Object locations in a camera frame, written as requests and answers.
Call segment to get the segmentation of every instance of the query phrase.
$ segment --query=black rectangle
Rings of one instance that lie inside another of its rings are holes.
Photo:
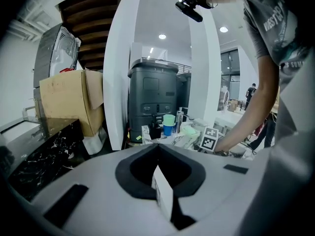
[[[45,213],[44,217],[61,228],[87,191],[88,187],[75,184]]]
[[[246,174],[247,171],[248,171],[247,168],[243,168],[243,167],[239,167],[239,166],[235,166],[235,165],[231,165],[231,164],[227,164],[223,168],[226,169],[226,170],[238,172],[238,173],[241,173],[241,174]]]

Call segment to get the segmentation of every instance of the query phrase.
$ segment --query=bin lid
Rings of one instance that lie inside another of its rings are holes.
[[[178,73],[178,65],[176,65],[172,62],[164,61],[161,59],[144,59],[144,58],[142,58],[142,59],[137,59],[132,64],[132,68],[128,72],[128,77],[131,78],[132,69],[134,69],[136,67],[146,66],[146,65],[154,65],[157,67],[162,67],[164,69],[171,69],[174,72]]]

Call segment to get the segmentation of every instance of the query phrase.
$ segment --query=railing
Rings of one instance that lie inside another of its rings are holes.
[[[182,74],[182,73],[191,73],[191,66],[188,66],[188,65],[184,65],[184,64],[179,64],[179,63],[176,63],[176,62],[171,62],[171,61],[167,61],[165,60],[166,62],[169,62],[169,63],[173,63],[175,65],[178,65],[178,73],[177,74]]]

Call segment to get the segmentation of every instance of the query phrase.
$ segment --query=black marble countertop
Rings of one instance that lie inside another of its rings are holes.
[[[1,169],[12,187],[31,200],[65,170],[71,153],[82,148],[78,119],[42,118],[39,126],[1,148]]]

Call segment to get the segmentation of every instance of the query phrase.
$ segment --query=person in black shirt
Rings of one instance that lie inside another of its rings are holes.
[[[251,98],[252,98],[252,95],[255,93],[255,91],[256,91],[256,84],[253,83],[253,84],[252,84],[252,87],[249,88],[249,89],[247,90],[247,92],[246,92],[246,98],[247,98],[247,100],[246,100],[245,110],[246,110],[246,108],[248,107],[248,104],[250,103]]]

